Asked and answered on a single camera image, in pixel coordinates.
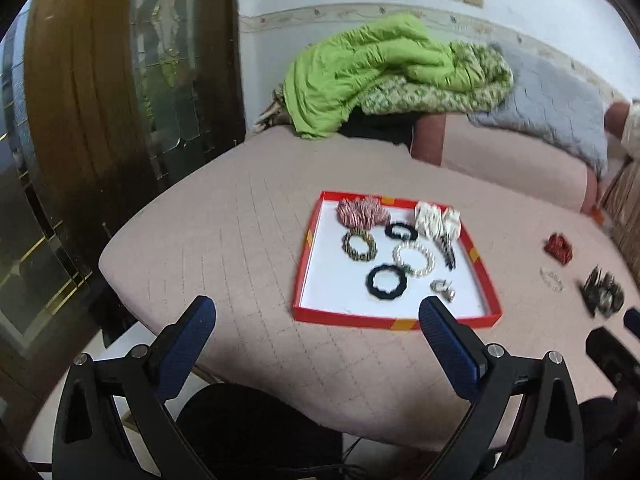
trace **white scrunchie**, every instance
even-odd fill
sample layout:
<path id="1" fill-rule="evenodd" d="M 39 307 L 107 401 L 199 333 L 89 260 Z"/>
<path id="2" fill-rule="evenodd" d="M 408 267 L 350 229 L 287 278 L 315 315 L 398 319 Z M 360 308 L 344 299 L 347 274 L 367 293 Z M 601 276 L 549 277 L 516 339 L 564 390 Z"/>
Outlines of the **white scrunchie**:
<path id="1" fill-rule="evenodd" d="M 460 212 L 447 207 L 443 213 L 435 204 L 418 202 L 415 206 L 415 228 L 419 234 L 430 240 L 447 234 L 453 242 L 460 237 Z"/>

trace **beaded bracelet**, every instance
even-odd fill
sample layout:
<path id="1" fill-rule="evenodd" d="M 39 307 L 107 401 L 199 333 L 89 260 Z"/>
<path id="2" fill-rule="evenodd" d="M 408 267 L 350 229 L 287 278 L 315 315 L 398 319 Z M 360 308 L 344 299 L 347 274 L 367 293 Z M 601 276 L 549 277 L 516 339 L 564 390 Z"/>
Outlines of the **beaded bracelet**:
<path id="1" fill-rule="evenodd" d="M 359 253 L 351 247 L 351 237 L 357 236 L 362 238 L 364 242 L 369 246 L 369 251 L 366 253 Z M 370 262 L 378 254 L 378 248 L 373 236 L 366 229 L 353 228 L 350 229 L 347 234 L 342 237 L 342 250 L 356 262 Z"/>
<path id="2" fill-rule="evenodd" d="M 394 228 L 401 227 L 402 229 L 406 229 L 409 231 L 407 233 L 395 233 Z M 415 230 L 415 227 L 405 224 L 404 222 L 393 222 L 385 227 L 385 235 L 389 238 L 393 238 L 394 240 L 417 240 L 418 239 L 418 231 Z"/>
<path id="3" fill-rule="evenodd" d="M 373 279 L 376 277 L 376 274 L 382 272 L 383 270 L 391 270 L 398 276 L 398 286 L 394 290 L 385 291 L 380 290 L 373 284 Z M 404 270 L 395 265 L 380 265 L 375 267 L 368 275 L 367 275 L 367 290 L 372 296 L 375 296 L 379 300 L 394 300 L 402 296 L 404 291 L 406 290 L 406 274 Z"/>
<path id="4" fill-rule="evenodd" d="M 427 265 L 423 269 L 414 269 L 412 266 L 407 265 L 402 258 L 400 257 L 400 251 L 405 249 L 412 249 L 414 251 L 418 251 L 422 253 L 427 260 Z M 428 250 L 425 246 L 420 245 L 418 242 L 402 242 L 397 245 L 393 252 L 394 262 L 398 267 L 400 267 L 404 272 L 406 272 L 409 276 L 413 276 L 414 278 L 421 278 L 430 274 L 433 268 L 436 266 L 436 261 L 433 257 L 433 253 Z"/>

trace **pearl bracelet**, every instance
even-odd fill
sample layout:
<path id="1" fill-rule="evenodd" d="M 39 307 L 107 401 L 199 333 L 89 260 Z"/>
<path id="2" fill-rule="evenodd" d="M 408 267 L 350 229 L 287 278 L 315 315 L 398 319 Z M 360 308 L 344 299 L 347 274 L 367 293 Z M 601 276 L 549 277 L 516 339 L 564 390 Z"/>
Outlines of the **pearl bracelet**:
<path id="1" fill-rule="evenodd" d="M 418 251 L 425 257 L 427 260 L 427 265 L 423 269 L 414 269 L 412 266 L 407 265 L 404 260 L 400 257 L 400 251 L 405 249 L 412 249 L 414 251 Z M 401 244 L 397 245 L 393 252 L 394 262 L 398 267 L 400 267 L 404 272 L 406 272 L 409 276 L 413 276 L 414 278 L 421 278 L 430 274 L 431 271 L 436 266 L 436 261 L 433 257 L 433 253 L 428 250 L 425 246 L 420 245 L 418 242 L 414 241 L 405 241 Z"/>

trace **blue gripper pad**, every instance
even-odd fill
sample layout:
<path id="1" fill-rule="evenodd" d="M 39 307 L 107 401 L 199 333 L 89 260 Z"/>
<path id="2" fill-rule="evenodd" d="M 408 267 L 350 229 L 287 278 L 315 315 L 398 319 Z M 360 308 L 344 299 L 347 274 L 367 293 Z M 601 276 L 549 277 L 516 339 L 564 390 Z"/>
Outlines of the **blue gripper pad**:
<path id="1" fill-rule="evenodd" d="M 198 296 L 182 316 L 188 315 L 190 310 L 193 311 L 191 319 L 182 323 L 181 317 L 174 325 L 175 329 L 180 330 L 181 326 L 182 329 L 174 336 L 174 344 L 158 365 L 154 393 L 161 402 L 178 396 L 216 324 L 216 306 L 211 298 Z"/>
<path id="2" fill-rule="evenodd" d="M 420 328 L 456 395 L 474 402 L 480 391 L 480 373 L 475 361 L 456 336 L 450 321 L 433 306 L 435 296 L 424 298 L 418 311 Z M 450 316 L 453 323 L 458 323 Z"/>
<path id="3" fill-rule="evenodd" d="M 640 339 L 640 311 L 630 308 L 625 314 L 625 327 L 634 336 Z"/>

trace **pink patterned scrunchie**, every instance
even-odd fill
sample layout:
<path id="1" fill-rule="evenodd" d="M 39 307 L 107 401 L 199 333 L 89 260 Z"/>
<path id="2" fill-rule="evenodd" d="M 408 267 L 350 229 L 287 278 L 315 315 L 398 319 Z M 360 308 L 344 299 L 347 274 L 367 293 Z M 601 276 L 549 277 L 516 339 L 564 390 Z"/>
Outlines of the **pink patterned scrunchie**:
<path id="1" fill-rule="evenodd" d="M 347 200 L 343 198 L 338 203 L 338 220 L 345 227 L 371 229 L 374 225 L 387 225 L 391 216 L 380 204 L 380 200 L 367 196 Z"/>

